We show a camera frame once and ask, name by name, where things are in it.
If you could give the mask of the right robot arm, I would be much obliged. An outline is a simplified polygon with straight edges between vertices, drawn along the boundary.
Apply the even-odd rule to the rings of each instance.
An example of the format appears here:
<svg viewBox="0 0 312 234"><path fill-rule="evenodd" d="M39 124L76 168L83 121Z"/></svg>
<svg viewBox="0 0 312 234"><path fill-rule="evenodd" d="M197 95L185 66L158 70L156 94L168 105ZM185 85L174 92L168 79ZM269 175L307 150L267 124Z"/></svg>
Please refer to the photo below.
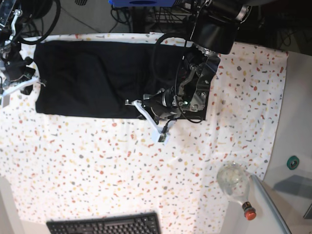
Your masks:
<svg viewBox="0 0 312 234"><path fill-rule="evenodd" d="M25 40L22 33L34 19L42 18L56 4L56 14L49 29L34 41ZM21 45L37 45L54 30L61 12L59 0L2 0L0 2L0 96L4 97L16 90L28 95L32 85L38 82L30 57L22 58Z"/></svg>

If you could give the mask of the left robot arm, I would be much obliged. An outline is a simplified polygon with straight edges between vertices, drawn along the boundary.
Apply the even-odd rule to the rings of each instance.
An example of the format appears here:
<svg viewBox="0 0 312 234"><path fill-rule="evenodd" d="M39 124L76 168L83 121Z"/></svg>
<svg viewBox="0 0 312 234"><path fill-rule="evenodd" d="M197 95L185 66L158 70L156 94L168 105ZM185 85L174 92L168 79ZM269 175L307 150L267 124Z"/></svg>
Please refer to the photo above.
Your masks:
<svg viewBox="0 0 312 234"><path fill-rule="evenodd" d="M166 33L155 43L151 58L154 78L168 85L154 95L144 95L143 107L152 112L156 123L180 117L192 123L205 119L212 79L220 64L219 55L230 53L239 26L248 17L251 6L246 0L202 0L192 10L193 29L186 35ZM171 83L156 70L156 52L169 38L192 42L181 58Z"/></svg>

